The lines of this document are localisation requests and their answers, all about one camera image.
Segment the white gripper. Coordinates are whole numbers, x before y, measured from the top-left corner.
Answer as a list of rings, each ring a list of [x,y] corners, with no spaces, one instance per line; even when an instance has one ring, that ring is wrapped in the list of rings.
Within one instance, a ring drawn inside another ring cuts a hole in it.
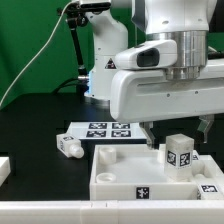
[[[195,80],[168,81],[163,70],[119,71],[111,84],[110,114],[120,123],[140,122],[149,148],[153,123],[200,116],[197,141],[206,143],[214,116],[224,112],[224,59],[209,60]]]

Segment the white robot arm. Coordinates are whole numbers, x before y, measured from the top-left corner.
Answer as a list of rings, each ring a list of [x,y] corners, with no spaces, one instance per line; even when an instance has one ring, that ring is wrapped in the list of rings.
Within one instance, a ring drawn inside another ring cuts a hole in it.
[[[93,26],[87,97],[113,119],[137,122],[155,144],[155,121],[198,116],[206,134],[224,112],[224,58],[208,57],[217,0],[71,0]]]

